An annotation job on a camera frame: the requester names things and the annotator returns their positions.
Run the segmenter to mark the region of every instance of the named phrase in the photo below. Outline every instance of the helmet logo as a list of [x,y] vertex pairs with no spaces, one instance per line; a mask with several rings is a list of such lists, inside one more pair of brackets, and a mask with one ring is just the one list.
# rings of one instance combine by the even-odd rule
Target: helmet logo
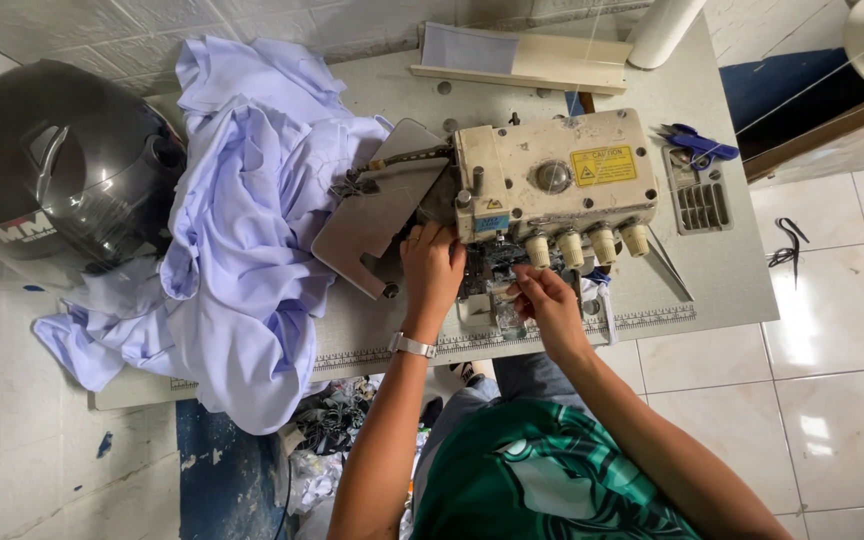
[[42,210],[36,212],[33,219],[34,221],[27,217],[20,217],[0,226],[0,240],[6,243],[15,240],[31,242],[48,237],[56,231]]

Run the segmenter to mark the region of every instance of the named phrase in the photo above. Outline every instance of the paper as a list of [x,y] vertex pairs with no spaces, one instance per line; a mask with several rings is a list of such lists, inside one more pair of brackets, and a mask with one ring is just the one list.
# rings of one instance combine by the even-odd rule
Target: paper
[[426,22],[422,65],[508,75],[518,48],[519,38],[513,33],[501,35]]

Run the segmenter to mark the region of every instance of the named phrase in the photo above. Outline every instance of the wristwatch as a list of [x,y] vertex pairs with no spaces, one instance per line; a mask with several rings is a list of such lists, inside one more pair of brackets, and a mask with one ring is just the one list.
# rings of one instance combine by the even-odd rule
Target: wristwatch
[[389,352],[394,353],[395,351],[405,351],[406,353],[426,357],[426,359],[434,359],[436,346],[426,345],[415,339],[409,339],[402,335],[402,330],[399,330],[391,335],[391,341],[389,342]]

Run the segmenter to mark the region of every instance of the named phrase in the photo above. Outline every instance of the motorcycle helmet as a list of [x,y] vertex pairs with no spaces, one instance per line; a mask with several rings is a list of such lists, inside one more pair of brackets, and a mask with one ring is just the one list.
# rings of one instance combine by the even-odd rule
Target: motorcycle helmet
[[164,298],[158,263],[186,150],[149,104],[43,59],[0,75],[0,260],[92,311]]

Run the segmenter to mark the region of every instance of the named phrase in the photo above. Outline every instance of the sewing machine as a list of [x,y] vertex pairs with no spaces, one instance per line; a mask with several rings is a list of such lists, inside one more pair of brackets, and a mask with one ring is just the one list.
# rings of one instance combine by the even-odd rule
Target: sewing machine
[[442,141],[402,120],[334,186],[342,202],[313,253],[372,299],[394,298],[400,285],[376,277],[363,255],[380,258],[412,219],[454,223],[468,251],[460,320],[498,326],[506,339],[526,334],[506,294],[514,264],[578,285],[576,273],[612,265],[623,243],[631,257],[649,253],[659,187],[634,109],[512,123]]

